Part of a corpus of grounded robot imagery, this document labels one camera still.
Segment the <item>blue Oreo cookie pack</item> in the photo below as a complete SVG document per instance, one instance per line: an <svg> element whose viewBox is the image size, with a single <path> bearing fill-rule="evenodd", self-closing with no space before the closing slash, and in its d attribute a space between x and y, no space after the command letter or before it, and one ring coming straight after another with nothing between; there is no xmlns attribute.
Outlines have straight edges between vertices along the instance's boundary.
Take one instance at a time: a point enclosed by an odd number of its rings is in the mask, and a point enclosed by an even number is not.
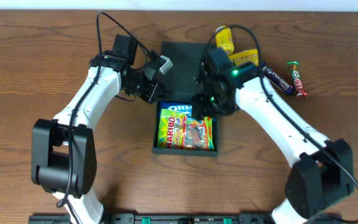
<svg viewBox="0 0 358 224"><path fill-rule="evenodd" d="M192 114L192 106L190 104L171 102L171 101L161 101L160 106L158 108L158 116L157 116L158 121L160 120L161 111L163 109L183 113L183 114L187 115L189 118L193 118L191 116L191 114Z"/></svg>

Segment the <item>black gift box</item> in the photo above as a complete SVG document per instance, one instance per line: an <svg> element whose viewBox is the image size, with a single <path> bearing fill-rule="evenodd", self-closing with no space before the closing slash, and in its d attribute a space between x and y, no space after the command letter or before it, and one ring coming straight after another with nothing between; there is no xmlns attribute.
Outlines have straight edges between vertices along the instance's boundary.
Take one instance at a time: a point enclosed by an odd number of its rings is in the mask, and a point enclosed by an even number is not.
<svg viewBox="0 0 358 224"><path fill-rule="evenodd" d="M211 151L169 149L158 145L158 130L162 103L180 104L181 106L190 108L192 97L203 92L203 89L196 84L195 76L198 74L198 66L205 46L205 43L162 42L161 54L172 61L173 67L159 78L165 85L167 96L162 98L156 104L152 147L153 154L201 157L217 157L219 154L219 121L216 118L213 119L211 128L212 142L214 146L214 149Z"/></svg>

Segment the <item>green Haribo gummy bag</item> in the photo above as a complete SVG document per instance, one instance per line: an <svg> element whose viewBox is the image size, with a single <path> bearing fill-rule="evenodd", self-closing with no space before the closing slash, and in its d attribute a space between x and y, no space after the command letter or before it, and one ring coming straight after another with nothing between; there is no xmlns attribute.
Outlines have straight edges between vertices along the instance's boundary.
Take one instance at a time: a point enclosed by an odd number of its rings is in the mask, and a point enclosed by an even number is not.
<svg viewBox="0 0 358 224"><path fill-rule="evenodd" d="M161 109L157 146L165 149L213 151L213 119L195 120L181 112Z"/></svg>

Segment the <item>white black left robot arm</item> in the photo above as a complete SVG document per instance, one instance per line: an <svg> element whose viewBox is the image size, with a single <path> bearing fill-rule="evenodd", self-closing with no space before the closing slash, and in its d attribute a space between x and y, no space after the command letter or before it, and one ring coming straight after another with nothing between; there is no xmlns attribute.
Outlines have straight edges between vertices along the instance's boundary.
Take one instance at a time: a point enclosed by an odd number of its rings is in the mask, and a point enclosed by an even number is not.
<svg viewBox="0 0 358 224"><path fill-rule="evenodd" d="M110 101L124 91L147 103L165 97L158 78L172 61L151 50L150 61L133 68L139 41L117 35L111 50L89 61L88 75L69 104L53 119L38 119L32 128L31 179L65 207L70 223L100 223L103 204L93 183L97 171L94 129Z"/></svg>

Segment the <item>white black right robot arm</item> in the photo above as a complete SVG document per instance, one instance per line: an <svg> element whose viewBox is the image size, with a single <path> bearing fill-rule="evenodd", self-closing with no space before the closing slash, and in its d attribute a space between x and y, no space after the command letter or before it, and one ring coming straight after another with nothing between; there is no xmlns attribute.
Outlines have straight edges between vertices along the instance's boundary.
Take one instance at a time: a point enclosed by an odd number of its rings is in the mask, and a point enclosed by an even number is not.
<svg viewBox="0 0 358 224"><path fill-rule="evenodd" d="M339 217L325 211L358 186L352 149L311 127L274 90L251 62L235 65L221 48L202 54L196 82L203 92L193 98L193 116L249 114L271 137L291 168L285 200L273 210L275 223L313 223Z"/></svg>

